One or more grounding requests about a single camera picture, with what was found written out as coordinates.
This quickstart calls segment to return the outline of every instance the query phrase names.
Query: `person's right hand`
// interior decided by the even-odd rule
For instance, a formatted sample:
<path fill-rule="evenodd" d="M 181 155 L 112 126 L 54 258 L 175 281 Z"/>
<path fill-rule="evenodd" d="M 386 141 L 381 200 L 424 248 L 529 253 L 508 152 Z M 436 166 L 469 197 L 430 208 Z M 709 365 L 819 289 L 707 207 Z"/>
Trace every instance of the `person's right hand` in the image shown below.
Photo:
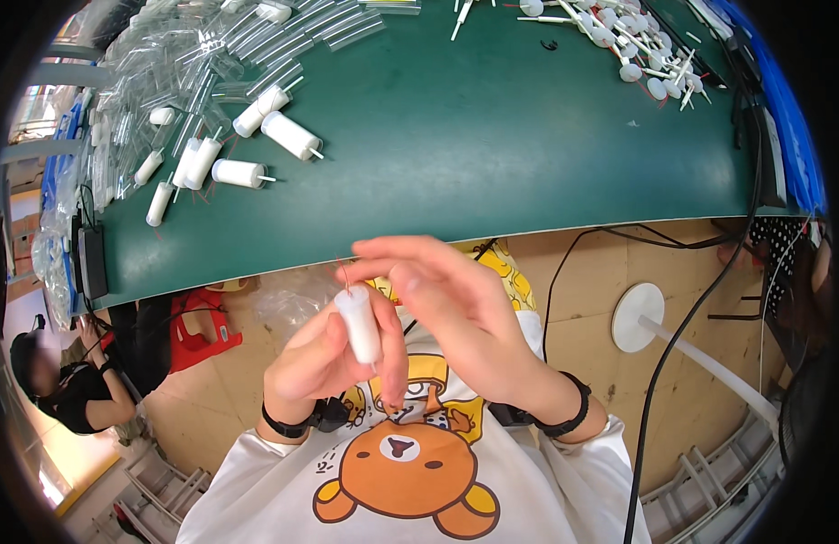
<path fill-rule="evenodd" d="M 79 325 L 81 343 L 87 350 L 92 351 L 94 346 L 99 345 L 99 331 L 96 325 L 90 323 L 85 315 L 81 316 Z"/>
<path fill-rule="evenodd" d="M 555 374 L 524 339 L 501 277 L 426 236 L 353 244 L 360 260 L 338 271 L 349 281 L 389 277 L 413 317 L 434 336 L 446 362 L 481 397 L 531 411 L 538 384 Z"/>

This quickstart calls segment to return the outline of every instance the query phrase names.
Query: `plastic bag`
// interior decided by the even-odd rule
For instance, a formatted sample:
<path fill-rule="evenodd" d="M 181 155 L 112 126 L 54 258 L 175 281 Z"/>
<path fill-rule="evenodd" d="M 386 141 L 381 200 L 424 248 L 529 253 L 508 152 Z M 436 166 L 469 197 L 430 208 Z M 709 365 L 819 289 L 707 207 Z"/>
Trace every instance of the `plastic bag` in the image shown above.
<path fill-rule="evenodd" d="M 42 212 L 42 231 L 35 235 L 30 248 L 30 259 L 35 275 L 44 282 L 48 290 L 48 307 L 56 324 L 63 331 L 71 325 L 72 293 L 66 274 L 66 258 L 63 251 L 63 236 L 54 231 L 53 210 Z"/>
<path fill-rule="evenodd" d="M 82 159 L 88 150 L 84 149 L 79 157 L 68 157 L 63 171 L 56 175 L 56 204 L 55 204 L 55 226 L 57 231 L 69 234 L 72 224 L 72 216 L 75 215 L 78 207 L 78 174 Z"/>
<path fill-rule="evenodd" d="M 343 288 L 330 265 L 301 267 L 260 276 L 251 301 L 257 321 L 278 336 L 280 349 Z"/>

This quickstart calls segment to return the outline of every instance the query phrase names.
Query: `white plastic rod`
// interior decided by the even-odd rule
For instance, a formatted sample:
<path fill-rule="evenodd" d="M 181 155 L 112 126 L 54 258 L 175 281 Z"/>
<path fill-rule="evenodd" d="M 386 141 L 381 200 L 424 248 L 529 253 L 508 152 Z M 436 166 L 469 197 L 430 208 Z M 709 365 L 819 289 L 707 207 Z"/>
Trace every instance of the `white plastic rod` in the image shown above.
<path fill-rule="evenodd" d="M 537 21 L 538 23 L 573 23 L 573 19 L 567 17 L 516 17 L 517 21 Z"/>
<path fill-rule="evenodd" d="M 650 76 L 656 76 L 658 78 L 664 79 L 673 79 L 674 77 L 670 74 L 666 74 L 663 71 L 652 70 L 651 68 L 644 68 L 643 71 Z"/>
<path fill-rule="evenodd" d="M 642 42 L 642 41 L 640 41 L 640 40 L 639 40 L 639 39 L 637 39 L 637 38 L 634 38 L 634 37 L 633 37 L 633 36 L 632 36 L 632 35 L 628 32 L 627 27 L 625 27 L 625 26 L 622 24 L 622 22 L 621 22 L 621 21 L 616 21 L 616 24 L 614 25 L 614 27 L 615 27 L 615 29 L 616 29 L 616 30 L 618 30 L 618 31 L 620 32 L 620 34 L 621 34 L 622 36 L 624 36 L 625 38 L 628 38 L 629 40 L 631 40 L 631 43 L 632 43 L 632 44 L 634 44 L 634 45 L 636 45 L 637 47 L 639 47 L 639 48 L 640 48 L 640 49 L 641 49 L 641 50 L 642 50 L 642 51 L 643 51 L 646 55 L 649 55 L 650 57 L 652 56 L 652 50 L 651 50 L 651 49 L 649 49 L 648 47 L 646 47 L 646 46 L 643 44 L 643 42 Z"/>
<path fill-rule="evenodd" d="M 667 332 L 663 326 L 650 320 L 645 315 L 641 315 L 637 319 L 637 322 L 643 328 L 654 332 L 659 338 L 664 339 L 664 341 L 669 342 L 670 339 L 674 337 L 674 335 Z M 740 378 L 740 376 L 732 373 L 723 364 L 719 363 L 708 354 L 704 354 L 693 345 L 684 341 L 682 338 L 676 340 L 675 347 L 679 349 L 680 352 L 693 359 L 694 362 L 706 368 L 707 371 L 718 378 L 721 383 L 733 389 L 734 393 L 740 395 L 740 397 L 745 400 L 750 407 L 754 408 L 755 412 L 760 414 L 761 417 L 766 420 L 767 424 L 773 430 L 773 435 L 776 435 L 779 428 L 779 410 L 776 410 L 776 407 L 770 404 L 769 400 L 761 396 L 760 393 L 749 386 L 742 378 Z"/>
<path fill-rule="evenodd" d="M 470 5 L 473 4 L 473 0 L 466 0 L 465 4 L 462 5 L 462 10 L 458 12 L 458 18 L 456 19 L 456 28 L 452 31 L 452 36 L 450 37 L 451 42 L 456 41 L 456 35 L 458 34 L 458 28 L 465 24 L 465 20 L 468 18 L 468 11 L 470 11 Z"/>
<path fill-rule="evenodd" d="M 686 62 L 682 64 L 682 68 L 679 69 L 679 75 L 676 76 L 674 83 L 679 83 L 679 80 L 682 79 L 682 76 L 686 74 L 686 70 L 688 70 L 688 67 L 691 66 L 691 59 L 694 56 L 695 51 L 696 49 L 692 49 L 691 52 L 688 53 L 688 58 L 686 59 Z"/>
<path fill-rule="evenodd" d="M 691 102 L 691 95 L 694 92 L 694 85 L 688 85 L 688 91 L 686 91 L 686 96 L 682 98 L 682 105 L 679 106 L 679 111 L 683 111 L 686 109 L 686 104 Z"/>
<path fill-rule="evenodd" d="M 571 16 L 571 19 L 573 19 L 573 21 L 577 24 L 579 29 L 582 30 L 583 34 L 588 35 L 589 38 L 592 37 L 586 26 L 582 24 L 582 19 L 577 15 L 577 12 L 573 8 L 573 6 L 567 4 L 565 0 L 558 0 L 558 5 L 561 6 L 561 9 L 567 12 L 567 15 Z"/>
<path fill-rule="evenodd" d="M 344 318 L 349 347 L 360 364 L 374 364 L 380 358 L 380 332 L 370 307 L 368 291 L 356 286 L 335 295 L 335 306 Z"/>

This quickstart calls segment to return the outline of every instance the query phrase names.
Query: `polka dot clothing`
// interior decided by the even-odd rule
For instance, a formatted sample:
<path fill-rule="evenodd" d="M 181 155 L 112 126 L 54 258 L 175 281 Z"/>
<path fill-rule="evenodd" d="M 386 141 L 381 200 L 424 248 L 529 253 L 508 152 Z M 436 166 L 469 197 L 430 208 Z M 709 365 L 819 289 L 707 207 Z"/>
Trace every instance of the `polka dot clothing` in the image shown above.
<path fill-rule="evenodd" d="M 766 240 L 769 245 L 769 259 L 767 263 L 772 267 L 779 267 L 776 274 L 776 281 L 773 282 L 773 290 L 767 294 L 767 309 L 776 317 L 776 306 L 785 297 L 786 288 L 783 286 L 788 282 L 780 281 L 781 278 L 790 281 L 791 274 L 795 269 L 795 248 L 794 246 L 785 255 L 780 263 L 791 240 L 797 237 L 802 221 L 794 218 L 755 218 L 752 223 L 749 236 L 752 239 L 752 247 L 757 247 Z M 773 277 L 773 269 L 770 270 L 770 277 Z"/>

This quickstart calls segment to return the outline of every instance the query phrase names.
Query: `white plastic cylinder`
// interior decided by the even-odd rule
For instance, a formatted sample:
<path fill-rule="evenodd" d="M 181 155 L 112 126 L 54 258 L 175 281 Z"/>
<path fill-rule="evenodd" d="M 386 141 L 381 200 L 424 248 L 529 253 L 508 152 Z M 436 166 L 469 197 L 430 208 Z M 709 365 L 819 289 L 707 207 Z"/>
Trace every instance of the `white plastic cylinder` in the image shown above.
<path fill-rule="evenodd" d="M 156 192 L 153 195 L 153 200 L 150 202 L 150 209 L 148 210 L 147 216 L 147 222 L 150 226 L 159 226 L 160 223 L 163 223 L 165 206 L 169 205 L 173 190 L 174 188 L 164 181 L 159 182 L 159 185 L 156 186 Z"/>
<path fill-rule="evenodd" d="M 257 16 L 271 21 L 272 23 L 283 23 L 292 15 L 292 10 L 289 6 L 284 6 L 274 2 L 272 4 L 260 4 L 256 6 Z"/>
<path fill-rule="evenodd" d="M 284 92 L 277 85 L 273 85 L 261 93 L 259 98 L 247 106 L 247 109 L 232 121 L 232 127 L 241 137 L 253 136 L 253 132 L 259 128 L 266 115 L 280 110 L 289 102 L 289 93 Z"/>
<path fill-rule="evenodd" d="M 218 183 L 228 183 L 258 189 L 265 183 L 259 176 L 265 175 L 265 165 L 243 160 L 218 158 L 210 168 L 210 177 Z"/>
<path fill-rule="evenodd" d="M 96 123 L 90 127 L 90 145 L 98 146 L 102 142 L 102 123 Z"/>
<path fill-rule="evenodd" d="M 151 151 L 148 158 L 144 159 L 141 167 L 138 169 L 135 175 L 136 183 L 139 185 L 144 185 L 150 180 L 150 176 L 153 175 L 153 172 L 156 171 L 157 168 L 163 163 L 163 152 L 162 151 Z"/>
<path fill-rule="evenodd" d="M 244 6 L 244 0 L 223 0 L 220 9 L 226 13 L 236 13 L 241 6 Z"/>
<path fill-rule="evenodd" d="M 645 315 L 641 315 L 637 322 L 640 323 L 640 326 L 654 332 L 659 338 L 664 339 L 664 341 L 669 342 L 670 339 L 674 337 L 674 335 L 667 332 L 664 327 L 650 320 Z M 676 340 L 675 347 L 679 349 L 680 352 L 693 359 L 694 362 L 706 368 L 708 372 L 718 378 L 721 383 L 733 389 L 734 393 L 740 395 L 740 397 L 745 400 L 750 407 L 754 408 L 755 412 L 760 414 L 761 417 L 766 420 L 770 428 L 773 429 L 774 434 L 777 432 L 779 427 L 779 411 L 776 410 L 776 407 L 770 404 L 769 400 L 755 391 L 754 388 L 749 386 L 742 378 L 740 378 L 740 376 L 737 376 L 728 370 L 723 364 L 719 363 L 708 354 L 704 354 L 683 339 Z"/>
<path fill-rule="evenodd" d="M 370 307 L 368 291 L 353 287 L 335 295 L 335 306 L 347 326 L 349 347 L 360 364 L 374 364 L 380 358 L 380 332 Z"/>
<path fill-rule="evenodd" d="M 302 126 L 281 112 L 269 113 L 262 121 L 262 134 L 301 160 L 314 157 L 311 149 L 319 151 L 323 140 L 307 132 Z"/>
<path fill-rule="evenodd" d="M 196 151 L 196 156 L 193 157 L 192 163 L 187 168 L 187 178 L 184 181 L 188 189 L 199 190 L 202 188 L 205 176 L 208 175 L 208 170 L 217 160 L 217 154 L 223 144 L 220 144 L 212 137 L 204 139 L 202 144 Z"/>
<path fill-rule="evenodd" d="M 171 180 L 175 187 L 184 189 L 187 186 L 187 170 L 193 164 L 193 159 L 196 158 L 196 151 L 202 145 L 202 140 L 197 137 L 192 137 L 187 140 L 184 147 L 184 153 L 181 155 L 181 160 L 177 161 L 177 168 L 175 168 L 175 176 Z"/>
<path fill-rule="evenodd" d="M 175 111 L 171 108 L 156 108 L 150 113 L 152 125 L 171 125 L 175 120 Z"/>

